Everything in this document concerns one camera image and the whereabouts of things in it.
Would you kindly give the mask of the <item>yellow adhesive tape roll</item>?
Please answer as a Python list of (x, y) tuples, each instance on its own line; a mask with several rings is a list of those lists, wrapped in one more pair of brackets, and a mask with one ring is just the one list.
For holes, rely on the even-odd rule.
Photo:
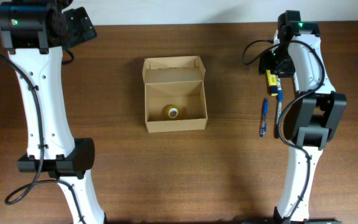
[(165, 105), (162, 109), (163, 120), (181, 120), (185, 116), (186, 109), (178, 105)]

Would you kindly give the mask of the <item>brown cardboard box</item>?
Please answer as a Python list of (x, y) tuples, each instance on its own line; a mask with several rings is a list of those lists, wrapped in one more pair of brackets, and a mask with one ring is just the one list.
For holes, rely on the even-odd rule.
[[(157, 57), (144, 60), (145, 126), (149, 133), (192, 131), (206, 128), (208, 111), (205, 66), (199, 56)], [(165, 105), (186, 109), (181, 120), (162, 118)]]

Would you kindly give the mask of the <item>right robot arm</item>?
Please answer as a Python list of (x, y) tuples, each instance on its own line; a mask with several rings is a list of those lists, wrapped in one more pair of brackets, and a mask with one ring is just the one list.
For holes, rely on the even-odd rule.
[(346, 96), (336, 92), (326, 73), (318, 24), (301, 20), (299, 11), (279, 15), (272, 47), (262, 54), (259, 72), (292, 78), (296, 93), (277, 117), (277, 134), (288, 146), (289, 158), (273, 222), (309, 223), (316, 166), (347, 105)]

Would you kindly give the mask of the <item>yellow highlighter marker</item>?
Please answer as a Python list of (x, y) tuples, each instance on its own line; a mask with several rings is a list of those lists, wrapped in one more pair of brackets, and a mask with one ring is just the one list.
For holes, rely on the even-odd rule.
[(272, 96), (278, 95), (278, 83), (276, 75), (272, 74), (270, 70), (266, 70), (266, 76), (268, 81), (268, 92)]

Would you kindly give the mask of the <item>blue ballpoint pen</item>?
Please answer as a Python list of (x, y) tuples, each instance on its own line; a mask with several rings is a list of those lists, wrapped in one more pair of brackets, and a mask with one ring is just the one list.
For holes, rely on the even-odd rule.
[(261, 121), (260, 121), (260, 137), (264, 137), (266, 132), (266, 118), (267, 118), (267, 111), (269, 108), (269, 101), (268, 99), (264, 99), (263, 105), (262, 105), (262, 115), (261, 115)]

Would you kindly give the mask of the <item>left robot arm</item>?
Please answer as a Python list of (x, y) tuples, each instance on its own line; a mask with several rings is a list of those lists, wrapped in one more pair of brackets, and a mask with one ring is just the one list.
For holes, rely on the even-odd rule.
[(67, 121), (62, 90), (63, 53), (96, 37), (83, 7), (70, 1), (7, 1), (0, 4), (4, 60), (15, 70), (27, 121), (26, 153), (17, 161), (33, 181), (9, 194), (22, 200), (46, 172), (58, 184), (75, 223), (106, 223), (91, 177), (95, 147), (91, 138), (74, 138)]

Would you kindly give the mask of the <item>white marker with blue cap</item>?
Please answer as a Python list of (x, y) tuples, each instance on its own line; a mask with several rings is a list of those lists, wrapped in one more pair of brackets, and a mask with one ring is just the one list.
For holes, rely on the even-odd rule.
[(278, 102), (283, 102), (283, 91), (281, 86), (281, 81), (279, 78), (277, 78), (277, 100)]

